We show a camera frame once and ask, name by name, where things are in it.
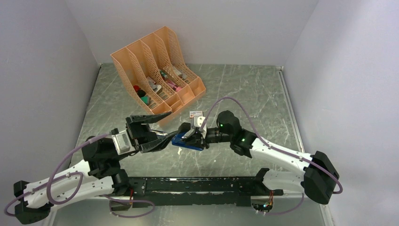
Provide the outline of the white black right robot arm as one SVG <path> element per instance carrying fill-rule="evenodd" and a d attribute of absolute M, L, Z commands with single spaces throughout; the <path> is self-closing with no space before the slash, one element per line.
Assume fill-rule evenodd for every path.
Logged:
<path fill-rule="evenodd" d="M 205 117 L 195 116 L 182 123 L 174 145 L 202 151 L 212 143 L 228 142 L 240 156 L 267 160 L 284 169 L 259 171 L 254 190 L 265 195 L 270 190 L 288 190 L 305 194 L 319 204 L 328 204 L 338 184 L 339 174 L 328 156 L 320 151 L 302 153 L 274 144 L 256 133 L 242 128 L 231 111 L 219 113 L 217 126 L 206 126 Z"/>

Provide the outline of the blue metal stapler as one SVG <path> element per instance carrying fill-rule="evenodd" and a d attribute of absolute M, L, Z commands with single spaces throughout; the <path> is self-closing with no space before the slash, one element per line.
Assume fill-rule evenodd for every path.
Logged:
<path fill-rule="evenodd" d="M 185 133 L 179 133 L 173 137 L 171 143 L 175 146 L 197 151 L 202 151 L 205 148 L 198 134 L 187 136 Z"/>

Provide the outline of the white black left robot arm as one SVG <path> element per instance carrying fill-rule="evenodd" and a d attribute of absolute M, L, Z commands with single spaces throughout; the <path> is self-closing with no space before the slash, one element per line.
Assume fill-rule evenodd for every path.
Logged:
<path fill-rule="evenodd" d="M 126 118 L 124 130 L 113 129 L 109 134 L 89 137 L 75 148 L 83 159 L 68 169 L 56 170 L 49 178 L 14 184 L 13 217 L 21 224 L 33 224 L 49 216 L 51 211 L 95 196 L 123 196 L 134 189 L 120 161 L 137 153 L 163 150 L 178 134 L 192 129 L 189 122 L 178 130 L 162 132 L 150 125 L 169 113 L 132 115 Z"/>

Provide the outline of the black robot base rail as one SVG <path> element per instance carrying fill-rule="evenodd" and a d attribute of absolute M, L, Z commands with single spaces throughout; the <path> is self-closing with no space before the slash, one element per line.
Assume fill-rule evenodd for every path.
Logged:
<path fill-rule="evenodd" d="M 156 206 L 224 205 L 252 206 L 252 198 L 282 196 L 283 190 L 269 190 L 262 182 L 267 168 L 256 176 L 242 177 L 129 177 L 127 185 L 111 197 L 148 200 Z"/>

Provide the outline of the small staple box sleeve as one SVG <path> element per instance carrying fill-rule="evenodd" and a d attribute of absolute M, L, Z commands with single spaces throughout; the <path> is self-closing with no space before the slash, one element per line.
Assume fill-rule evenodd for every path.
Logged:
<path fill-rule="evenodd" d="M 202 116 L 203 116 L 202 111 L 190 111 L 189 112 L 189 118 L 202 117 Z"/>

